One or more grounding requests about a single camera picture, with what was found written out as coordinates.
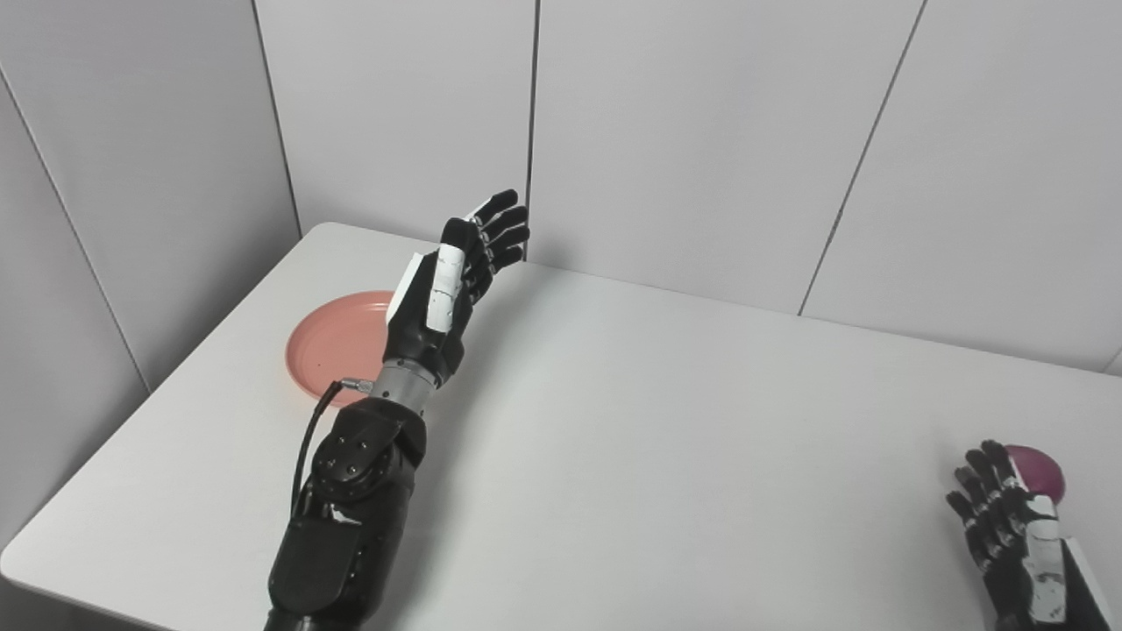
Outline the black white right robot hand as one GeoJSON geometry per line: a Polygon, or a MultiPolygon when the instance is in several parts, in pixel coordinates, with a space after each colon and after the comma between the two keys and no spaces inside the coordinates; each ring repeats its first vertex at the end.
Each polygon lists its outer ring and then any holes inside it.
{"type": "Polygon", "coordinates": [[[1059,503],[1063,468],[1026,446],[985,440],[955,468],[946,502],[962,520],[995,630],[1118,630],[1107,598],[1059,503]]]}

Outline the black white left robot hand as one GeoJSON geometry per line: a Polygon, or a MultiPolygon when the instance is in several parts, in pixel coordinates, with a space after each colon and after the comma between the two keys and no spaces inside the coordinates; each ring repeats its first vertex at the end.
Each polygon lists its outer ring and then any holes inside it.
{"type": "Polygon", "coordinates": [[[410,260],[387,311],[381,362],[412,365],[441,387],[465,360],[465,328],[502,269],[525,259],[528,207],[516,190],[449,218],[436,249],[410,260]]]}

